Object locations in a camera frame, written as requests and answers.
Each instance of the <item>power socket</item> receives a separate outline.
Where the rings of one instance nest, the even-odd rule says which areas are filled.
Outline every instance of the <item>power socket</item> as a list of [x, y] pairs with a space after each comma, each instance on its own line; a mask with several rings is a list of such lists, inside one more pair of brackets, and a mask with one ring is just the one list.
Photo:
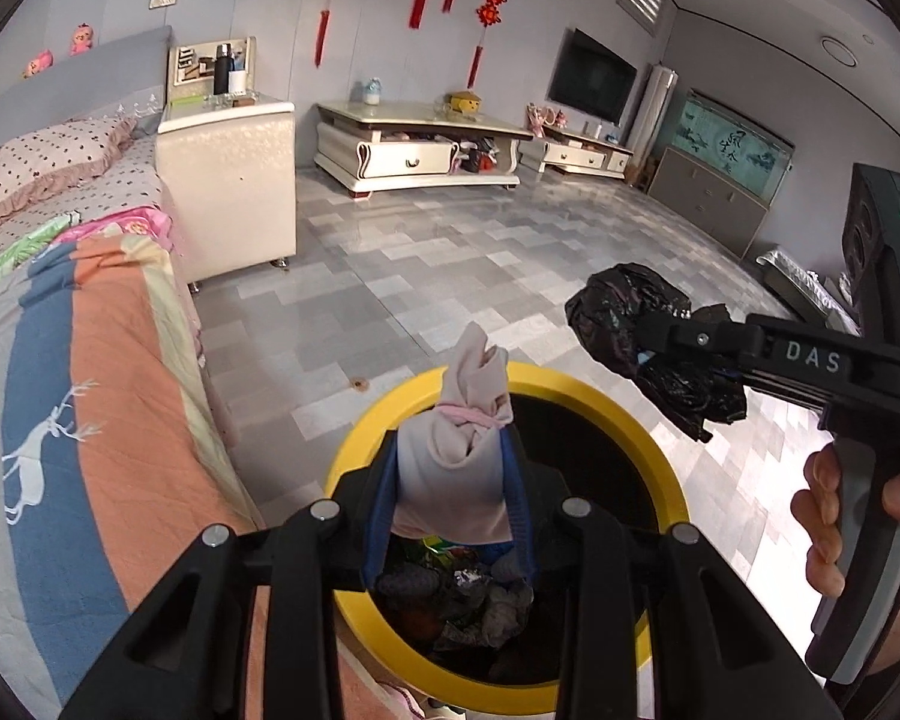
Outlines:
[[159, 7], [170, 7], [171, 5], [175, 5], [176, 0], [151, 0], [151, 6], [149, 9], [154, 10]]

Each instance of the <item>silver screw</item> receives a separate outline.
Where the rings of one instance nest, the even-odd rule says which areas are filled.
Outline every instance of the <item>silver screw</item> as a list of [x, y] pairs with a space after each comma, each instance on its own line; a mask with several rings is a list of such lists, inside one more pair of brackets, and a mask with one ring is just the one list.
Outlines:
[[593, 511], [590, 502], [583, 498], [567, 498], [562, 503], [562, 509], [567, 517], [576, 517], [576, 519], [587, 517]]
[[697, 530], [696, 527], [691, 525], [689, 522], [679, 522], [677, 525], [674, 525], [673, 531], [674, 538], [682, 544], [696, 544], [700, 540], [700, 531]]
[[226, 525], [211, 525], [200, 534], [200, 539], [208, 547], [218, 547], [230, 538], [230, 531]]
[[334, 519], [340, 513], [340, 504], [337, 501], [331, 501], [324, 498], [317, 501], [310, 507], [310, 517], [319, 519], [320, 522], [327, 522], [328, 519]]

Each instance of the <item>black plastic bag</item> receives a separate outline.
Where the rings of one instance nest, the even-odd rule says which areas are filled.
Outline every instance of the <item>black plastic bag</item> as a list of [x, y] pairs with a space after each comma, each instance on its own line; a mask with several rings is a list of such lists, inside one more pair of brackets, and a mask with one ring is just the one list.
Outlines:
[[[634, 342], [636, 322], [645, 314], [666, 312], [690, 317], [690, 298], [660, 274], [634, 263], [593, 274], [567, 301], [567, 322], [589, 355], [640, 388], [677, 428], [694, 440], [712, 434], [703, 420], [730, 424], [746, 417], [746, 394], [739, 382], [708, 367], [670, 355], [640, 354]], [[706, 306], [693, 313], [700, 322], [730, 320], [727, 306]]]

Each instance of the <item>recessed light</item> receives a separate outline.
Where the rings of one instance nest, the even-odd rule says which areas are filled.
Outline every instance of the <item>recessed light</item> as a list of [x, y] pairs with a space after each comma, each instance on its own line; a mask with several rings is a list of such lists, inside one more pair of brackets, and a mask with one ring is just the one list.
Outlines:
[[824, 37], [821, 39], [820, 45], [823, 46], [823, 50], [827, 52], [828, 55], [832, 56], [835, 60], [840, 62], [840, 64], [849, 68], [855, 68], [857, 66], [857, 57], [836, 38]]

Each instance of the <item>pink hair tie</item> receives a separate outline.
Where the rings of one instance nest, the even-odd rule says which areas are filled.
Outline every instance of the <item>pink hair tie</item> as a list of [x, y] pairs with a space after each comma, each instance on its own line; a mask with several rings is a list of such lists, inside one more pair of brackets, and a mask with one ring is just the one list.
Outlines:
[[454, 406], [452, 403], [437, 403], [434, 407], [439, 413], [446, 416], [451, 422], [457, 425], [463, 425], [470, 422], [474, 425], [480, 425], [485, 428], [503, 428], [505, 422], [490, 416], [488, 413], [482, 412], [480, 409], [469, 408], [468, 406]]

